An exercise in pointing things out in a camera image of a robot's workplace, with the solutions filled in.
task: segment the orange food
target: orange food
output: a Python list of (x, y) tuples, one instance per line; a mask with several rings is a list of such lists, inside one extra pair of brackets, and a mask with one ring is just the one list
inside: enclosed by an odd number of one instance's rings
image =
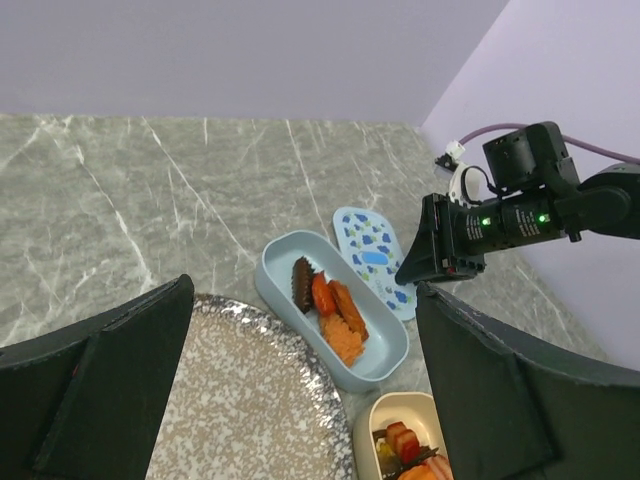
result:
[(449, 460), (444, 455), (428, 458), (421, 465), (404, 472), (398, 480), (453, 480)]
[(440, 480), (435, 473), (426, 465), (418, 465), (411, 470), (407, 470), (398, 477), (398, 480)]
[(324, 272), (316, 273), (311, 284), (311, 294), (313, 295), (313, 304), (323, 317), (328, 317), (332, 313), (336, 313), (338, 307), (333, 299), (331, 290), (324, 278)]
[(352, 332), (344, 319), (336, 313), (320, 317), (319, 323), (322, 336), (336, 355), (347, 367), (353, 366), (356, 359), (364, 352), (360, 334)]
[(367, 327), (364, 324), (360, 312), (356, 308), (355, 303), (353, 303), (349, 289), (337, 280), (331, 280), (329, 282), (329, 289), (338, 305), (340, 315), (342, 315), (342, 318), (344, 318), (344, 321), (347, 322), (347, 325), (353, 332), (360, 334), (364, 342), (369, 338), (369, 332), (367, 332)]

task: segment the gray marble surface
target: gray marble surface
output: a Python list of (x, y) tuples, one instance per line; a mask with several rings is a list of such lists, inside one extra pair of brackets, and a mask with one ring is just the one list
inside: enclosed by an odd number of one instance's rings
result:
[[(265, 308), (253, 284), (266, 243), (333, 212), (389, 219), (408, 249), (420, 200), (446, 184), (399, 124), (0, 116), (0, 346), (50, 332), (188, 273), (203, 293)], [(556, 345), (601, 349), (517, 252), (490, 255), (464, 301)], [(429, 391), (415, 321), (407, 360), (380, 391), (344, 394), (350, 420), (388, 391)]]

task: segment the beige bento box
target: beige bento box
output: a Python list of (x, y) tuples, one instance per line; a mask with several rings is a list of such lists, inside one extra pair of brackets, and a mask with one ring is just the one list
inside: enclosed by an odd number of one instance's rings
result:
[(353, 427), (353, 449), (361, 479), (381, 480), (372, 433), (394, 422), (404, 422), (416, 432), (421, 445), (438, 448), (447, 456), (433, 396), (422, 392), (393, 392), (380, 397), (364, 410)]

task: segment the speckled plate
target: speckled plate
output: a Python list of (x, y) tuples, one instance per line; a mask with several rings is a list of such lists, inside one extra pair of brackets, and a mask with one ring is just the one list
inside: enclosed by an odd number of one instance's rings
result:
[(273, 316), (197, 295), (148, 480), (353, 478), (340, 396)]

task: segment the blue patterned lid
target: blue patterned lid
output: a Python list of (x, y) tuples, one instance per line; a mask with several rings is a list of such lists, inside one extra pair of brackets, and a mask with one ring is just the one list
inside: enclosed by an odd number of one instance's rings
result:
[(380, 214), (342, 207), (333, 215), (338, 248), (347, 263), (402, 321), (415, 318), (416, 287), (398, 285), (404, 254), (391, 224)]

